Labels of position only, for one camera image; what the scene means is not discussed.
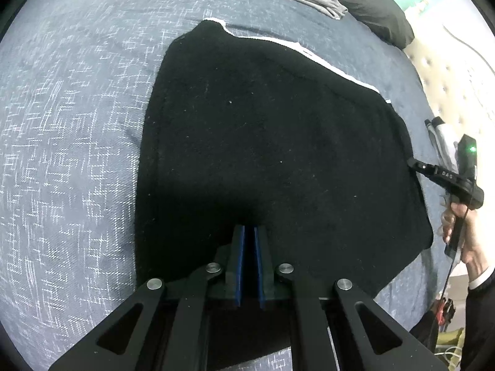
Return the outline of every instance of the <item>black cable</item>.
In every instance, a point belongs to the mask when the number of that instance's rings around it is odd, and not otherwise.
[[[459,236],[459,246],[457,247],[457,250],[459,250],[459,249],[462,250],[462,246],[460,244],[461,243],[462,232],[464,231],[464,225],[466,224],[466,217],[467,217],[467,214],[469,212],[469,207],[471,206],[471,203],[473,201],[473,192],[474,192],[474,187],[475,186],[476,186],[476,182],[473,183],[473,187],[471,188],[471,197],[469,198],[469,203],[468,203],[468,205],[466,207],[466,212],[464,213],[464,216],[462,217],[463,228],[460,231],[461,235]],[[457,257],[457,255],[452,260],[452,263],[450,264],[449,272],[447,273],[447,279],[445,280],[444,289],[442,290],[441,296],[440,296],[440,303],[439,303],[439,306],[438,306],[437,311],[435,313],[435,318],[434,318],[434,320],[432,322],[432,326],[430,328],[430,334],[428,335],[428,344],[427,344],[427,347],[430,347],[432,333],[433,333],[433,330],[435,329],[435,319],[438,319],[438,314],[440,313],[440,310],[443,308],[442,305],[441,305],[441,303],[444,300],[445,291],[447,290],[447,286],[449,285],[449,279],[450,279],[450,275],[452,274],[452,271],[454,269],[454,264],[455,264],[456,257]]]
[[[492,74],[493,76],[495,76],[495,70],[493,70],[492,66],[489,64],[489,62],[481,55],[481,53],[479,51],[477,51],[473,46],[467,44],[465,41],[459,39],[456,35],[454,35],[451,31],[449,31],[447,29],[447,27],[445,25],[442,25],[444,27],[444,30],[450,35],[452,36],[456,41],[458,41],[459,43],[462,43],[464,46],[466,46],[467,48],[471,49],[474,53],[476,53],[478,55],[479,58],[481,58],[484,63],[488,66],[488,68],[490,69],[490,71],[492,71]]]

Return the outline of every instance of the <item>hand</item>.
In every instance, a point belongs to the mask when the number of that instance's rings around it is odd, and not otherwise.
[[[463,218],[467,206],[451,203],[442,214],[442,235],[446,244],[450,241],[454,229],[455,215]],[[461,261],[466,264],[469,281],[475,280],[489,267],[487,259],[488,242],[478,233],[479,218],[476,210],[468,211],[461,236]]]

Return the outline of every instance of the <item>white cable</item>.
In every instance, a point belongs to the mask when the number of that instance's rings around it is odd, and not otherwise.
[[[461,347],[458,347],[458,346],[451,346],[449,347],[447,350],[445,350],[445,352],[441,352],[441,353],[435,353],[435,356],[444,356],[444,359],[449,362],[450,360],[446,357],[447,354],[450,354],[451,356],[454,356],[454,357],[457,357],[459,359],[462,358],[462,356],[460,354],[457,354],[457,353],[452,353],[450,352],[450,350],[452,349],[459,349],[459,350],[462,350]]]

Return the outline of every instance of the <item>patterned bedspread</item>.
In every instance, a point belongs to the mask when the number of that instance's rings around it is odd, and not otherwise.
[[[336,21],[291,0],[29,0],[0,43],[0,322],[35,371],[136,287],[145,109],[171,41],[207,17],[238,36],[298,42],[374,85],[407,124],[415,156],[436,161],[415,69],[351,15]],[[436,229],[441,189],[421,182]],[[406,328],[445,281],[442,252],[436,241],[376,298]],[[289,370],[290,351],[256,364]]]

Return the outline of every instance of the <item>tufted headboard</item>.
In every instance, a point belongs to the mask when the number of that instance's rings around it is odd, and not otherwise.
[[[459,139],[468,134],[477,141],[478,185],[485,195],[479,209],[480,232],[493,235],[490,220],[495,215],[495,181],[491,177],[495,171],[495,73],[445,23],[419,15],[424,4],[427,1],[406,11],[416,37],[404,52],[419,74],[433,114],[451,124]]]

